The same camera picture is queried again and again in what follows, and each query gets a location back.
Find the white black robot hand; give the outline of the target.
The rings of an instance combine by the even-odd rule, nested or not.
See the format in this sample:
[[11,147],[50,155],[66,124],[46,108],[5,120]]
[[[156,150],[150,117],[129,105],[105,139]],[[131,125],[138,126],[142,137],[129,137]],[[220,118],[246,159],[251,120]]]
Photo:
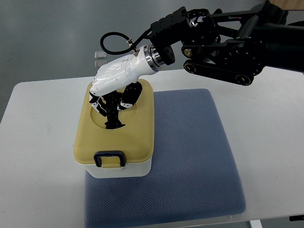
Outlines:
[[89,90],[91,106],[104,117],[109,116],[110,110],[133,107],[142,91],[139,77],[157,73],[163,64],[160,54],[149,44],[101,66]]

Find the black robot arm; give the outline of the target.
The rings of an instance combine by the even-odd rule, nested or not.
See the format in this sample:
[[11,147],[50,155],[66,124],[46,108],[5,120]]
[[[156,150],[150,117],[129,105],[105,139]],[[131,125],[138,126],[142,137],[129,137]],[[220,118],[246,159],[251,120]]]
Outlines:
[[187,72],[248,86],[266,66],[303,71],[304,24],[286,23],[291,8],[272,0],[229,13],[181,7],[151,24],[148,38],[166,65],[181,42]]

